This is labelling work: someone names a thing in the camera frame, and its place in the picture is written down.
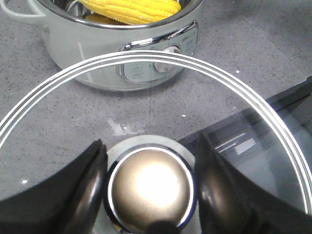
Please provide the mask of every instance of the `steel pot rim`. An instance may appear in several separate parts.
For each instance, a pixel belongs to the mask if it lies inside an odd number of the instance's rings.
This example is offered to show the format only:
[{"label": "steel pot rim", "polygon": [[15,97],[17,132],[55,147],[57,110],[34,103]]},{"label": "steel pot rim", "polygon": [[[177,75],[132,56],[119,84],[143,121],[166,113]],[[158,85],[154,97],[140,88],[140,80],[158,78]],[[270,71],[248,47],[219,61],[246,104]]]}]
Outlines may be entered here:
[{"label": "steel pot rim", "polygon": [[197,7],[199,7],[204,0],[190,0],[190,2],[181,11],[174,14],[173,16],[170,16],[170,17],[163,19],[163,20],[160,20],[158,22],[148,23],[148,24],[140,24],[140,25],[111,25],[111,24],[92,22],[89,20],[80,19],[80,18],[77,18],[75,16],[70,15],[68,12],[59,8],[50,0],[37,0],[37,1],[43,7],[45,7],[48,11],[51,11],[52,13],[66,19],[66,20],[69,20],[71,22],[80,23],[80,24],[83,24],[86,26],[91,26],[94,28],[116,29],[116,30],[134,30],[134,29],[155,28],[155,27],[159,27],[159,26],[163,26],[163,25],[175,22],[181,18],[188,16],[192,11],[194,11]]}]

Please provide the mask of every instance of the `metal knob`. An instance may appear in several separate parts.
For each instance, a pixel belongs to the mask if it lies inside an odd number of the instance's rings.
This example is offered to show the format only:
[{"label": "metal knob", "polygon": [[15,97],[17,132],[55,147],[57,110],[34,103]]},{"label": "metal knob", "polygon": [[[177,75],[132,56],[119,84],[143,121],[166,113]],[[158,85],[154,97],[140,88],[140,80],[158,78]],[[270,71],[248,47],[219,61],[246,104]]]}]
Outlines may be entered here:
[{"label": "metal knob", "polygon": [[[175,45],[169,46],[163,49],[162,51],[181,54],[181,50]],[[171,72],[173,71],[174,67],[175,67],[174,65],[170,65],[166,63],[159,63],[159,62],[154,63],[155,70],[160,73]]]},{"label": "metal knob", "polygon": [[120,224],[136,234],[146,233],[158,221],[179,227],[193,210],[193,178],[172,152],[142,148],[128,154],[114,168],[108,201]]}]

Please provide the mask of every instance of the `chrome trim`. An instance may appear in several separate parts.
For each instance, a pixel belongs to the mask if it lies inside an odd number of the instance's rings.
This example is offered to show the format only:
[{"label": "chrome trim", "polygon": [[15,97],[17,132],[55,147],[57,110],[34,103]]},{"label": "chrome trim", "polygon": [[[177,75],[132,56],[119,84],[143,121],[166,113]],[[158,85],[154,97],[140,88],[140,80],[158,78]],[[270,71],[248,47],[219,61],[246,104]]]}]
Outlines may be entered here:
[{"label": "chrome trim", "polygon": [[179,29],[177,31],[165,34],[163,36],[129,42],[129,43],[123,45],[119,49],[119,51],[133,50],[135,48],[139,48],[139,47],[142,47],[142,46],[153,45],[153,44],[157,44],[157,43],[160,43],[160,42],[163,42],[163,41],[166,41],[166,40],[170,40],[172,38],[180,36],[183,33],[186,33],[188,31],[190,31],[193,28],[198,28],[198,22],[196,20],[193,20],[188,25],[186,25],[185,27],[183,27],[183,28],[181,28],[181,29]]},{"label": "chrome trim", "polygon": [[178,13],[166,19],[163,19],[161,21],[155,22],[155,23],[148,23],[148,24],[141,24],[141,25],[110,25],[110,24],[91,22],[89,20],[74,17],[70,15],[68,12],[66,12],[65,10],[56,6],[52,2],[53,0],[37,0],[37,1],[47,10],[53,12],[54,14],[66,20],[70,20],[72,22],[84,24],[87,26],[95,27],[95,28],[117,29],[117,30],[135,30],[135,29],[143,29],[143,28],[155,28],[155,27],[163,26],[168,23],[174,23],[176,20],[179,20],[187,16],[188,14],[190,14],[192,11],[194,11],[198,6],[200,6],[203,3],[203,0],[190,0],[190,2]]}]

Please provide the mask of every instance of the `pot lid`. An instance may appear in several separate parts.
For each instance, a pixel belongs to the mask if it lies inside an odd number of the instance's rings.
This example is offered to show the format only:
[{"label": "pot lid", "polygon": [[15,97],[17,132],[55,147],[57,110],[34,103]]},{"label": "pot lid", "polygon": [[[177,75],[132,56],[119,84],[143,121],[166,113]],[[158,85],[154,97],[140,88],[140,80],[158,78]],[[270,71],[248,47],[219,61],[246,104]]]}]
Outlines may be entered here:
[{"label": "pot lid", "polygon": [[[158,86],[135,92],[81,85],[87,93],[81,95],[71,87],[72,79],[89,71],[138,62],[184,70]],[[276,110],[283,109],[280,103],[275,100]],[[202,132],[253,182],[311,214],[312,176],[306,148],[300,148],[311,142],[311,132],[285,111],[287,115],[279,114],[287,125],[246,84],[192,57],[127,51],[91,58],[48,78],[1,121],[0,199],[49,178],[99,138],[109,150],[130,137],[164,136],[196,155],[193,149]]]}]

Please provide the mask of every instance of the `white pot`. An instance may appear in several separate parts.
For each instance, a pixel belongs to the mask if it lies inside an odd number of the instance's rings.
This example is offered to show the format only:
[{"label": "white pot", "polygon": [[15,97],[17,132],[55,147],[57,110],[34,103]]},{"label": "white pot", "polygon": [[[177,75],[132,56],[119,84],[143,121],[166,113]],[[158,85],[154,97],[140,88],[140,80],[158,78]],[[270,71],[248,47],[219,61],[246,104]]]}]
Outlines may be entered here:
[{"label": "white pot", "polygon": [[[4,12],[16,21],[37,25],[46,48],[62,69],[98,55],[123,50],[163,50],[192,55],[202,16],[203,0],[190,0],[174,16],[143,25],[109,25],[71,16],[50,0],[27,0],[34,15],[12,12],[9,0],[0,0]],[[76,79],[114,91],[131,91],[158,85],[181,69],[170,65],[131,63],[89,72]]]}]

